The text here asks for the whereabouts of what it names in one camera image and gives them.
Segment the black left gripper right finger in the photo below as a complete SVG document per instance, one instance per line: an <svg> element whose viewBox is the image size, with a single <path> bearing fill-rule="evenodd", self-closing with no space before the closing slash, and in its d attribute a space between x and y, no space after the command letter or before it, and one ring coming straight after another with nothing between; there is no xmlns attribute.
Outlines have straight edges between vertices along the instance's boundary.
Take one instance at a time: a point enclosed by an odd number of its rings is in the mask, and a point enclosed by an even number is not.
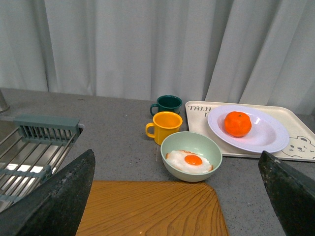
<svg viewBox="0 0 315 236"><path fill-rule="evenodd" d="M315 181L263 151L259 171L274 212L287 236L315 234Z"/></svg>

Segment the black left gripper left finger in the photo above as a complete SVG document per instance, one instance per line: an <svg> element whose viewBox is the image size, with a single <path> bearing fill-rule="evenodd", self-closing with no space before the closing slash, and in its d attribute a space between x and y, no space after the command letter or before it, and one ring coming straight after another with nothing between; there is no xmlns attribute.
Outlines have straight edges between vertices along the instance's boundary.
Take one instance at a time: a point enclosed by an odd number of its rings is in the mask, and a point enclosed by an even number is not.
<svg viewBox="0 0 315 236"><path fill-rule="evenodd" d="M95 173L89 149L0 214L2 236L74 236Z"/></svg>

